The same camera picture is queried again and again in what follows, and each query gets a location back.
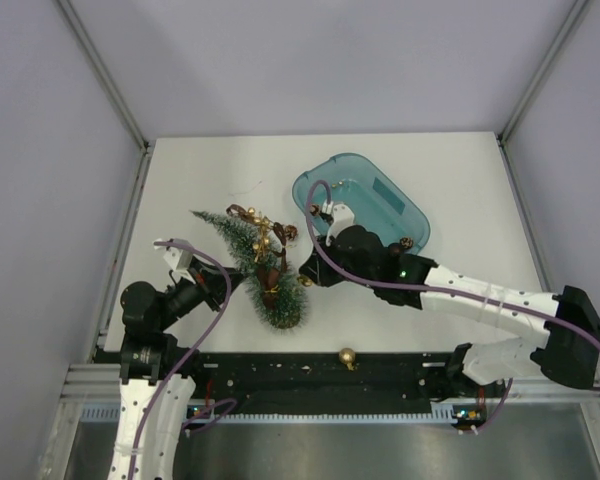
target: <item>white tabletop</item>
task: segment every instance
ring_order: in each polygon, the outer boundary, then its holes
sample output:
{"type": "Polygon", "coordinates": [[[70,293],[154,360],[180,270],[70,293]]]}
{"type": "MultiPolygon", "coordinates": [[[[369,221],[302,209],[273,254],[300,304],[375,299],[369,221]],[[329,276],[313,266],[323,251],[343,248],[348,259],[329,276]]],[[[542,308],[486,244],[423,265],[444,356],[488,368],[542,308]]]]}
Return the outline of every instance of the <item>white tabletop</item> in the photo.
{"type": "MultiPolygon", "coordinates": [[[[289,259],[311,251],[302,213],[291,198],[294,180],[332,155],[369,158],[425,213],[431,238],[420,255],[465,275],[526,291],[540,290],[520,217],[492,133],[165,138],[158,140],[122,273],[120,291],[145,280],[170,283],[155,252],[157,238],[184,238],[227,266],[233,264],[213,227],[189,210],[224,212],[231,203],[300,227],[289,259]]],[[[368,352],[447,351],[464,342],[489,343],[507,334],[467,319],[394,307],[352,284],[308,289],[307,321],[276,331],[256,316],[244,287],[203,351],[368,352]]],[[[124,335],[122,310],[113,311],[106,350],[124,335]]],[[[201,305],[168,332],[190,346],[215,315],[201,305]]]]}

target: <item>miniature christmas tree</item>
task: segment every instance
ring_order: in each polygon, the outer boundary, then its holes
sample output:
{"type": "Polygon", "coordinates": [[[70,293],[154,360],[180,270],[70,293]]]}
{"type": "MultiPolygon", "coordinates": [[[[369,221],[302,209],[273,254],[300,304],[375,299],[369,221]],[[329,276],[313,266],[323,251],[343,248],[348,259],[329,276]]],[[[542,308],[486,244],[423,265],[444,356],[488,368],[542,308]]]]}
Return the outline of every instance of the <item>miniature christmas tree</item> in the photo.
{"type": "Polygon", "coordinates": [[[307,295],[298,284],[297,274],[286,262],[286,257],[282,255],[281,265],[281,255],[268,247],[279,246],[284,253],[284,245],[279,245],[277,238],[268,233],[263,236],[262,228],[238,216],[191,213],[212,225],[227,243],[229,254],[236,262],[235,268],[245,275],[247,292],[263,322],[281,330],[302,323],[308,309],[307,295]]]}

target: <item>white wall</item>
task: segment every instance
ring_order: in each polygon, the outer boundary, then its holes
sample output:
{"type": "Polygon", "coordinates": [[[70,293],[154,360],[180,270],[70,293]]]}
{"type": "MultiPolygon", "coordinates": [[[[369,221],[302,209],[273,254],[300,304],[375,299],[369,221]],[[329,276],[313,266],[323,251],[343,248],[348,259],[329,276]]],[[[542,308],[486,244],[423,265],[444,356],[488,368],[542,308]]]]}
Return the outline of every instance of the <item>white wall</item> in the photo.
{"type": "Polygon", "coordinates": [[[574,0],[74,0],[149,138],[499,131],[574,0]]]}
{"type": "Polygon", "coordinates": [[[49,0],[0,1],[0,480],[33,478],[137,149],[49,0]]]}
{"type": "Polygon", "coordinates": [[[511,142],[555,281],[585,288],[600,314],[600,0],[511,142]]]}

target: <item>teal tray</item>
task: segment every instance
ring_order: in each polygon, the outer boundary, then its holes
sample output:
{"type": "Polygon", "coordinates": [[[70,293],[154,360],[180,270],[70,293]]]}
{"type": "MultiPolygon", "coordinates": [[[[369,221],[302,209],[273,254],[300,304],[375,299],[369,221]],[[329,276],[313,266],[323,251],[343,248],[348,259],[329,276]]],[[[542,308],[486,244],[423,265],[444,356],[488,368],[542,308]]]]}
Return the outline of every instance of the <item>teal tray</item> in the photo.
{"type": "MultiPolygon", "coordinates": [[[[304,172],[293,183],[293,200],[304,212],[309,188],[316,180],[326,180],[334,202],[344,202],[356,216],[356,223],[376,233],[384,245],[411,237],[418,253],[429,240],[431,227],[422,211],[369,159],[357,153],[334,155],[313,170],[304,172]]],[[[318,188],[313,203],[326,200],[324,188],[318,188]]],[[[314,217],[313,225],[326,235],[329,225],[314,217]]]]}

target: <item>green christmas tree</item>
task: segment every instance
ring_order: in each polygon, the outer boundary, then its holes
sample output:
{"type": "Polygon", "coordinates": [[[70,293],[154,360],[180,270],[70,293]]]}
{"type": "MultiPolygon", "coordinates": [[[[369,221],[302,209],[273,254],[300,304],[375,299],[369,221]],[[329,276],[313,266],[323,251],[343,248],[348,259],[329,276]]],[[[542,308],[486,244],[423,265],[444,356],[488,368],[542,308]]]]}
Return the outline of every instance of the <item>green christmas tree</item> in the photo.
{"type": "MultiPolygon", "coordinates": [[[[301,324],[307,315],[308,301],[304,287],[298,284],[297,274],[289,264],[287,271],[280,274],[279,290],[276,293],[275,308],[267,308],[262,299],[263,287],[256,277],[256,269],[264,265],[267,270],[280,268],[279,259],[267,252],[258,264],[255,263],[253,245],[258,241],[258,229],[229,215],[208,212],[191,212],[196,217],[212,225],[229,247],[229,254],[236,262],[235,268],[245,275],[244,284],[251,302],[260,319],[277,329],[289,329],[301,324]]],[[[272,245],[279,245],[277,239],[269,235],[272,245]]]]}

